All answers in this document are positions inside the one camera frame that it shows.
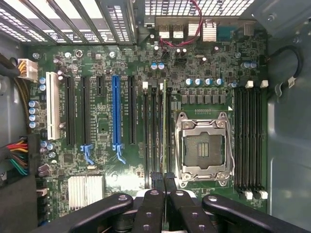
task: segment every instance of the red wire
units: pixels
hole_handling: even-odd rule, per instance
[[[201,30],[202,25],[203,25],[202,11],[201,11],[201,9],[200,9],[198,3],[196,2],[196,0],[190,0],[190,1],[195,5],[195,8],[196,8],[196,10],[199,12],[199,15],[200,15],[199,26],[198,26],[198,29],[197,29],[196,32],[195,32],[194,37],[193,37],[192,39],[190,39],[190,40],[188,40],[188,41],[185,41],[185,42],[182,42],[182,43],[180,43],[180,44],[178,44],[178,45],[175,45],[175,44],[172,44],[172,43],[170,43],[170,42],[168,42],[168,41],[165,41],[165,40],[163,40],[163,39],[160,37],[160,44],[161,44],[161,47],[163,47],[163,44],[166,44],[166,45],[171,46],[171,47],[174,47],[174,46],[180,47],[180,46],[184,46],[184,45],[191,44],[191,43],[195,40],[195,38],[197,37],[197,35],[200,33],[200,30]]]

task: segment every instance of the chipset heatsink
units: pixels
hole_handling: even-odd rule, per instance
[[[78,210],[104,198],[103,176],[72,176],[68,179],[69,207]]]

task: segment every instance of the red cable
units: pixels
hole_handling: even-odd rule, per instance
[[[198,36],[198,34],[200,33],[200,30],[201,30],[202,25],[203,25],[202,11],[201,11],[201,9],[200,9],[198,3],[196,2],[196,0],[190,0],[190,1],[195,5],[195,8],[196,8],[196,10],[199,12],[199,15],[200,15],[199,26],[198,26],[198,29],[197,29],[196,32],[195,32],[194,37],[193,37],[192,39],[190,39],[189,41],[182,42],[182,43],[180,43],[180,44],[178,44],[178,45],[175,45],[175,44],[172,44],[172,43],[170,43],[170,42],[168,42],[168,41],[165,41],[165,40],[163,40],[163,39],[160,37],[160,44],[161,44],[161,47],[163,47],[163,44],[166,44],[166,45],[168,45],[168,46],[170,46],[170,47],[174,47],[174,46],[180,47],[180,46],[184,46],[184,45],[191,44],[191,43],[195,40],[195,38]]]

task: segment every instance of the white connector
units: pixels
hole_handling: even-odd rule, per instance
[[[58,75],[46,72],[48,140],[60,138]]]
[[[268,80],[262,80],[260,84],[260,88],[267,88],[269,86]]]
[[[24,61],[26,63],[26,73],[19,75],[21,79],[27,79],[32,82],[38,82],[38,64],[29,59],[18,59],[18,63]]]
[[[253,88],[254,87],[254,81],[247,81],[246,85],[245,85],[245,88]]]

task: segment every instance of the motherboard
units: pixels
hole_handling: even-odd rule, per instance
[[[30,47],[48,220],[153,188],[154,172],[266,212],[266,38]]]

